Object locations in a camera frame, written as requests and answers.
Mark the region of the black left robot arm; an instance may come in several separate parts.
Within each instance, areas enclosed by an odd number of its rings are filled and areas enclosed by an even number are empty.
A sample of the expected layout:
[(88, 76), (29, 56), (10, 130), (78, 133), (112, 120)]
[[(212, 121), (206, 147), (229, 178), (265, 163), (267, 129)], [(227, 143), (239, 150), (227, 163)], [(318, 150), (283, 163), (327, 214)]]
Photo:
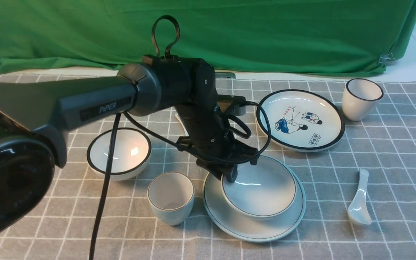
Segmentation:
[(219, 96), (215, 70), (201, 58), (145, 55), (116, 76), (0, 82), (0, 232), (33, 210), (67, 161), (68, 133), (113, 114), (144, 117), (174, 107), (188, 135), (178, 150), (215, 177), (235, 180), (237, 165), (256, 164), (259, 150), (229, 129), (231, 108), (243, 97)]

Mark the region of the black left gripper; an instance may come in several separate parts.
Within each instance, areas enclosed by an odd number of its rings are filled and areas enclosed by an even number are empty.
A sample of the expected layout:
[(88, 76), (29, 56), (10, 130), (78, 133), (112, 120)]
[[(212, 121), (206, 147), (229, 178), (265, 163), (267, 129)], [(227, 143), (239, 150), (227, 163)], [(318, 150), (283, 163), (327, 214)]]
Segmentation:
[(217, 105), (212, 110), (193, 104), (178, 105), (176, 111), (188, 132), (178, 138), (178, 149), (195, 156), (196, 164), (216, 178), (224, 177), (233, 184), (239, 164), (257, 164), (259, 150), (234, 137), (236, 131), (229, 121), (238, 123), (237, 116), (220, 112)]

